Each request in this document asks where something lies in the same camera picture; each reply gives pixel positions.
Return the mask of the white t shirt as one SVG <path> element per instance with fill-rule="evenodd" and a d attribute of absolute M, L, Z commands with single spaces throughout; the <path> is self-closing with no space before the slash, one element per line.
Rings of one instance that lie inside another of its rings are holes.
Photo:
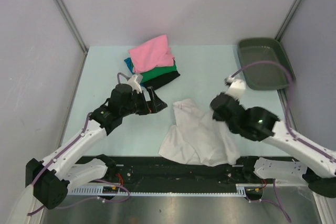
<path fill-rule="evenodd" d="M 175 124 L 159 149 L 159 155 L 185 165 L 215 167 L 235 165 L 239 150 L 224 122 L 213 120 L 213 111 L 203 112 L 192 99 L 173 103 Z"/>

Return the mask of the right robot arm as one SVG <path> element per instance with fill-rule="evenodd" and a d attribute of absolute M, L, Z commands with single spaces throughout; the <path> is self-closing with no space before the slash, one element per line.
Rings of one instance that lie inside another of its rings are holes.
<path fill-rule="evenodd" d="M 335 198 L 335 151 L 295 132 L 270 111 L 261 107 L 246 109 L 227 94 L 215 97 L 210 106 L 213 118 L 224 121 L 232 133 L 275 146 L 303 162 L 308 171 L 302 178 L 309 188 L 321 196 Z"/>

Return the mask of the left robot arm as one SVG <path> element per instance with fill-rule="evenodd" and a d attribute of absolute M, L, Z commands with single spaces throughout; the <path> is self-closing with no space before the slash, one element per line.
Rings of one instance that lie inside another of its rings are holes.
<path fill-rule="evenodd" d="M 33 196 L 47 209 L 58 207 L 68 191 L 96 179 L 110 182 L 116 169 L 95 159 L 84 166 L 80 175 L 68 176 L 72 166 L 98 141 L 107 137 L 131 114 L 148 115 L 159 113 L 167 104 L 152 87 L 147 88 L 150 100 L 146 100 L 141 88 L 130 84 L 118 84 L 106 101 L 90 112 L 81 130 L 68 143 L 41 161 L 33 158 L 26 164 L 25 183 L 33 187 Z"/>

